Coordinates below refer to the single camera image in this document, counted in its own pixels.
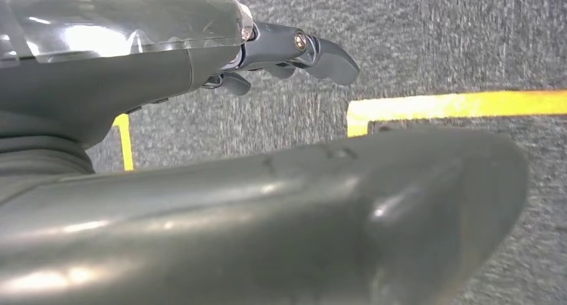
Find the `screw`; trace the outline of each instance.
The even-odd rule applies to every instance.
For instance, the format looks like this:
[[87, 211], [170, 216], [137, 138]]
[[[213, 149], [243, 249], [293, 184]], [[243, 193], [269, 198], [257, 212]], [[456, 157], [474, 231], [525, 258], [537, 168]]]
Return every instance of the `screw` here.
[[296, 48], [304, 51], [307, 48], [307, 36], [303, 32], [297, 32], [295, 38]]

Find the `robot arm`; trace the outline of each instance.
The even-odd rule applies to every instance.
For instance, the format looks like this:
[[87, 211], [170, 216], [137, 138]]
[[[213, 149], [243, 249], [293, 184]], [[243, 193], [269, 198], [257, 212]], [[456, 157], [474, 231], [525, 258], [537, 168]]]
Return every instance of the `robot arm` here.
[[[525, 203], [517, 146], [470, 130], [92, 175], [84, 148], [118, 114], [201, 87], [245, 94], [246, 70], [348, 85], [358, 67], [235, 0], [0, 7], [0, 304], [443, 304]], [[126, 42], [108, 51], [110, 28]]]

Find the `clear plastic cover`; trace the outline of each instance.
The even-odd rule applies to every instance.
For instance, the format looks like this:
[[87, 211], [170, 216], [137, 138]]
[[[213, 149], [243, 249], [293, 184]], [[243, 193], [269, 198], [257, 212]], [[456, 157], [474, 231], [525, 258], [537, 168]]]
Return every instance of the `clear plastic cover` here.
[[0, 0], [0, 68], [234, 46], [252, 34], [236, 0]]

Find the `yellow line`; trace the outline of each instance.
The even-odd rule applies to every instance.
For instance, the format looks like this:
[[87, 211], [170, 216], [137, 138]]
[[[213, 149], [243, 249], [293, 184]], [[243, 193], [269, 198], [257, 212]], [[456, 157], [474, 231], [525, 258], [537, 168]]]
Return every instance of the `yellow line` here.
[[127, 114], [122, 114], [114, 121], [120, 131], [120, 142], [122, 143], [122, 157], [124, 159], [124, 170], [134, 170], [134, 159], [132, 158], [132, 141], [130, 139], [130, 119]]
[[497, 91], [353, 101], [348, 136], [368, 134], [369, 122], [567, 114], [567, 90]]

